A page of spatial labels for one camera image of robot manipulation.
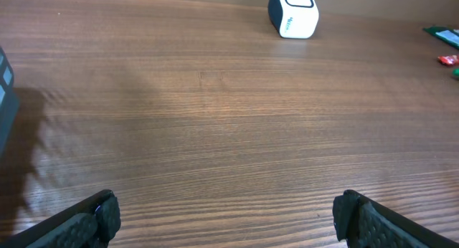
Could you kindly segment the red stick sachet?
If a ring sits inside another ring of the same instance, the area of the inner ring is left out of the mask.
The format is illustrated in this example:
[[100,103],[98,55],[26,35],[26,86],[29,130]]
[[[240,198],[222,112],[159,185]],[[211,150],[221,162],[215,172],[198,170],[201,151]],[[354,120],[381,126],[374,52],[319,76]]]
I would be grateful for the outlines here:
[[459,57],[457,55],[439,56],[437,60],[445,66],[459,65]]

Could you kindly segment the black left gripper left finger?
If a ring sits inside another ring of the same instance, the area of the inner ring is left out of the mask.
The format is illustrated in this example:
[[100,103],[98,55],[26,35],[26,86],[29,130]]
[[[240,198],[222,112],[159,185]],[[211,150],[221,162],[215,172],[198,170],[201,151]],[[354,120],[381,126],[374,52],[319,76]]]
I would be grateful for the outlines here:
[[105,189],[1,243],[1,248],[107,247],[121,226],[115,194]]

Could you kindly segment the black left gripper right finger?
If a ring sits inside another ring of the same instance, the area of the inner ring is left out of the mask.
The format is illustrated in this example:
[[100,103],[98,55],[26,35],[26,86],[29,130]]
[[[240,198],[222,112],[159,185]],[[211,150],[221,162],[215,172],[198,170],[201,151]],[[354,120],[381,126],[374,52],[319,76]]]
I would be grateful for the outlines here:
[[333,200],[333,225],[348,247],[448,247],[445,238],[351,189]]

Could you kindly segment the green 3M gloves packet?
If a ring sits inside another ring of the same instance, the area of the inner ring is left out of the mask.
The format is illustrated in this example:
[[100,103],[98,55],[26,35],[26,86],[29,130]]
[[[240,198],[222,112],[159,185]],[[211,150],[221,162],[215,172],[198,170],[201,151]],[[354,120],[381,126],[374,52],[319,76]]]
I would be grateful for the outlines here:
[[444,43],[450,45],[451,47],[458,49],[459,36],[457,29],[451,29],[450,27],[442,26],[432,26],[423,28],[423,30],[428,34],[443,41]]

